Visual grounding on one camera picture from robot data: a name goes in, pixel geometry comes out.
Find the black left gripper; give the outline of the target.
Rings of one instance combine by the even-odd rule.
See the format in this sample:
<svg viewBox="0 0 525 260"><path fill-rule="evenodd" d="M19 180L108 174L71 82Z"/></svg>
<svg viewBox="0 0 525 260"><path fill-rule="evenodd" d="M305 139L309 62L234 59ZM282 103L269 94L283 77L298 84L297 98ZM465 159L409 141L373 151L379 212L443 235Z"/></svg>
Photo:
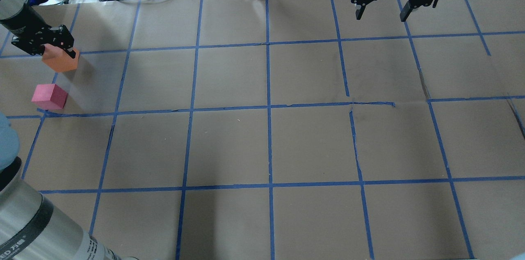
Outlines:
<svg viewBox="0 0 525 260"><path fill-rule="evenodd" d="M1 6L1 24L12 34L11 44L29 55L43 55L44 45L59 47L72 59L77 58L74 38L64 25L49 26L32 7Z"/></svg>

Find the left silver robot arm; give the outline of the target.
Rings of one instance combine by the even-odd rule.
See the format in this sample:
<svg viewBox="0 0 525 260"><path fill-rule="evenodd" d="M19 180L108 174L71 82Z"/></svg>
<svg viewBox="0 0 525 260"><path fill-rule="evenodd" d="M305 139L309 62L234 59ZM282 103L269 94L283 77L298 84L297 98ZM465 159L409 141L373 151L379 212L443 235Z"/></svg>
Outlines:
<svg viewBox="0 0 525 260"><path fill-rule="evenodd" d="M13 34L13 45L41 55L55 71L77 67L80 53L68 28L49 26L25 0L1 0L1 24ZM1 114L2 260L119 260L21 178L19 150L18 133Z"/></svg>

